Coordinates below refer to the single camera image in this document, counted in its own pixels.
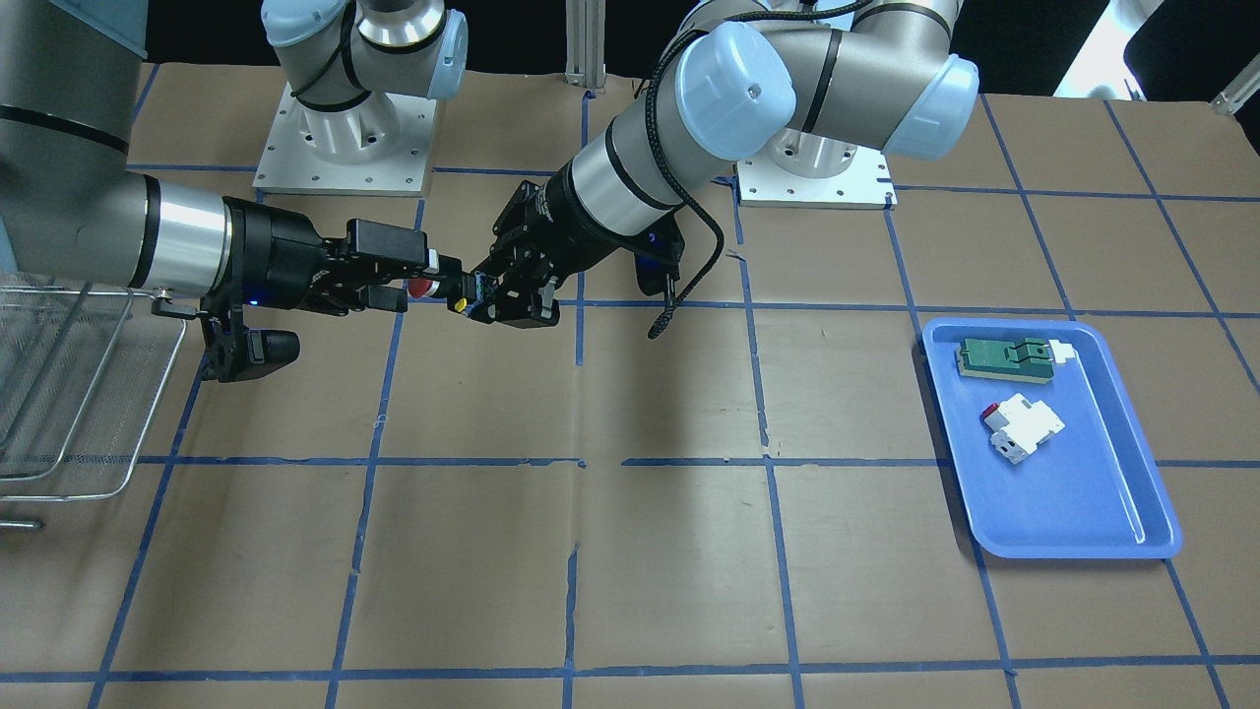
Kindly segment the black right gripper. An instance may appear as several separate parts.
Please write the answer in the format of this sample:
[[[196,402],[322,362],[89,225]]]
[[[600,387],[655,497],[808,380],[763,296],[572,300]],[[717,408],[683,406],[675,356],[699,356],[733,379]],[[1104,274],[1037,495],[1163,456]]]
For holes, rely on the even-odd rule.
[[[428,248],[422,230],[346,220],[346,234],[325,238],[307,217],[226,198],[232,242],[224,277],[202,298],[204,382],[247,382],[289,366],[300,337],[286,329],[252,329],[247,305],[305,310],[330,317],[352,311],[404,314],[410,293],[394,280],[457,280],[461,259]]]

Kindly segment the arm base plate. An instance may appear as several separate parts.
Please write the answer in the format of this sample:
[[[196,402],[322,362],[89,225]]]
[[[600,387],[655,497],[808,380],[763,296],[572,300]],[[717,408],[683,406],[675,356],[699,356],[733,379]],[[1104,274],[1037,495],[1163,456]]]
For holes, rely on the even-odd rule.
[[[440,108],[437,99],[374,93],[320,112],[284,87],[253,185],[285,196],[423,196]]]
[[[796,130],[740,161],[736,180],[743,207],[892,210],[898,203],[882,152]]]

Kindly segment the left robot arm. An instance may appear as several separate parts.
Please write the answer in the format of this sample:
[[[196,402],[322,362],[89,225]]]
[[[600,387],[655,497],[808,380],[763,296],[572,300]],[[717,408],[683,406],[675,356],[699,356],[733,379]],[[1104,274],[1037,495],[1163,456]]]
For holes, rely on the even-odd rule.
[[[523,181],[486,259],[447,305],[478,322],[551,327],[554,292],[614,251],[640,259],[664,332],[724,251],[694,191],[776,133],[796,130],[919,159],[944,157],[971,120],[979,72],[951,49],[959,1],[853,1],[776,13],[703,1],[680,23],[646,89],[543,184]]]

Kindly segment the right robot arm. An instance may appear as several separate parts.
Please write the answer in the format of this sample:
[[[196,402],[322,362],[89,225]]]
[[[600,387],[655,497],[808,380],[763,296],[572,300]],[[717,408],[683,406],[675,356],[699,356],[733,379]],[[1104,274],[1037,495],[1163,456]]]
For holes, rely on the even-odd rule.
[[[391,94],[449,99],[467,18],[441,1],[266,1],[301,136],[346,164],[391,154]],[[406,311],[397,280],[457,275],[415,229],[350,220],[328,238],[296,212],[129,170],[145,1],[3,4],[3,264],[158,293],[160,317],[202,322],[203,380],[287,366],[300,340],[252,329],[246,306],[344,317]]]

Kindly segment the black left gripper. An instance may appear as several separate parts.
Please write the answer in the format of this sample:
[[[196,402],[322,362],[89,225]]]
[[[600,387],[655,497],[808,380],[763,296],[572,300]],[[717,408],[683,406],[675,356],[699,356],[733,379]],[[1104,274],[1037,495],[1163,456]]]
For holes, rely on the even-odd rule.
[[[633,235],[598,225],[580,203],[570,180],[543,185],[522,181],[491,225],[490,254],[472,268],[478,280],[496,286],[491,320],[510,327],[554,327],[561,319],[554,301],[566,280],[593,268],[615,251],[635,257],[643,295],[678,300],[684,239],[674,215]]]

